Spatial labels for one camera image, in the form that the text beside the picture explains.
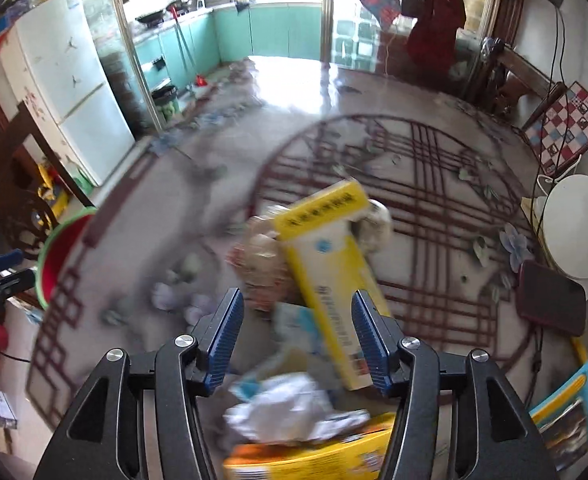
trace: trash bin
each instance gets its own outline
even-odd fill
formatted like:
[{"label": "trash bin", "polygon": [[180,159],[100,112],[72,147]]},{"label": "trash bin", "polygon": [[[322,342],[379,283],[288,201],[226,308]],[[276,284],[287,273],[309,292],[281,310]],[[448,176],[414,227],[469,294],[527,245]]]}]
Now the trash bin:
[{"label": "trash bin", "polygon": [[156,109],[169,121],[174,114],[179,113],[178,89],[174,85],[165,85],[152,92],[152,99]]}]

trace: teal cabinet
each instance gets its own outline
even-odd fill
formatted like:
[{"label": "teal cabinet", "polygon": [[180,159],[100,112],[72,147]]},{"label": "teal cabinet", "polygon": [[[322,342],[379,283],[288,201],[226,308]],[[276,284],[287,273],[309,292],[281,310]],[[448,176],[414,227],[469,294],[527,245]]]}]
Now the teal cabinet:
[{"label": "teal cabinet", "polygon": [[150,90],[160,86],[169,77],[168,69],[162,62],[156,62],[164,57],[161,42],[158,37],[150,38],[136,45],[136,55],[140,62],[144,80]]},{"label": "teal cabinet", "polygon": [[251,44],[256,56],[289,56],[289,8],[251,7]]},{"label": "teal cabinet", "polygon": [[240,13],[235,8],[216,10],[214,24],[220,59],[224,62],[238,61],[251,56],[250,13]]},{"label": "teal cabinet", "polygon": [[209,74],[220,65],[216,25],[212,14],[206,14],[189,23],[194,58],[199,74]]},{"label": "teal cabinet", "polygon": [[[183,25],[181,30],[185,35],[187,46],[189,47],[190,51],[193,52],[194,45],[191,41],[189,26]],[[173,84],[179,92],[182,92],[187,88],[189,83],[191,83],[196,78],[196,72],[189,61],[187,52],[185,52],[183,42],[181,41],[179,43],[176,35],[176,28],[172,27],[170,30],[162,32],[159,38],[163,47],[163,54],[165,54],[165,62],[167,63],[167,70],[171,78],[171,84]],[[187,62],[187,70],[185,70],[183,57]]]},{"label": "teal cabinet", "polygon": [[321,59],[321,6],[290,5],[289,57]]}]

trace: kitchen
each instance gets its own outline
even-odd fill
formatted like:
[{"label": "kitchen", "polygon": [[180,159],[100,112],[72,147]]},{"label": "kitchen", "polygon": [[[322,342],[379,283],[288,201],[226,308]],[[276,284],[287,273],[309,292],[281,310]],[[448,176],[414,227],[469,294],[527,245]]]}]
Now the kitchen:
[{"label": "kitchen", "polygon": [[321,1],[122,0],[147,89],[170,122],[221,65],[252,54],[319,60]]}]

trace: yellow box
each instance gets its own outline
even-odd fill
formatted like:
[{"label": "yellow box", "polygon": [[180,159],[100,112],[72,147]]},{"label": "yellow box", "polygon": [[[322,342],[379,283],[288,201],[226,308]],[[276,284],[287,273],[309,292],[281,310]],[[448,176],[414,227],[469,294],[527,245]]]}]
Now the yellow box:
[{"label": "yellow box", "polygon": [[368,291],[383,316],[385,298],[349,229],[369,200],[356,180],[344,180],[290,206],[274,217],[289,268],[327,343],[348,390],[372,384],[351,321],[351,298]]},{"label": "yellow box", "polygon": [[379,415],[359,434],[314,447],[236,446],[223,462],[227,480],[376,480],[394,426]]}]

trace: plastic bag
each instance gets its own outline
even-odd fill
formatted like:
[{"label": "plastic bag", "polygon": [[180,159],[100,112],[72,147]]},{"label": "plastic bag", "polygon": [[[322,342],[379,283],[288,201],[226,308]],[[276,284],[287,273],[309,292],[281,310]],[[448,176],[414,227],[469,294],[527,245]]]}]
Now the plastic bag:
[{"label": "plastic bag", "polygon": [[242,436],[261,444],[321,442],[369,420],[366,410],[336,412],[327,393],[306,373],[284,374],[261,384],[250,402],[225,413]]}]

